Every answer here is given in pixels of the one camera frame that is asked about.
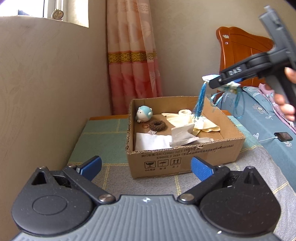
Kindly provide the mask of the person's right hand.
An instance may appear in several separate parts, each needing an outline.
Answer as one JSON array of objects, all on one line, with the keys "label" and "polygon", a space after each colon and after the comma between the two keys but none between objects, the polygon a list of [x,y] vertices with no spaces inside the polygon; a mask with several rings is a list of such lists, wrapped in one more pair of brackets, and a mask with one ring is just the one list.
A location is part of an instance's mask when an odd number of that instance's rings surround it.
[{"label": "person's right hand", "polygon": [[[285,68],[285,75],[292,83],[296,83],[295,70],[292,68]],[[295,121],[295,108],[285,101],[283,95],[274,93],[274,102],[280,107],[281,111],[289,121]]]}]

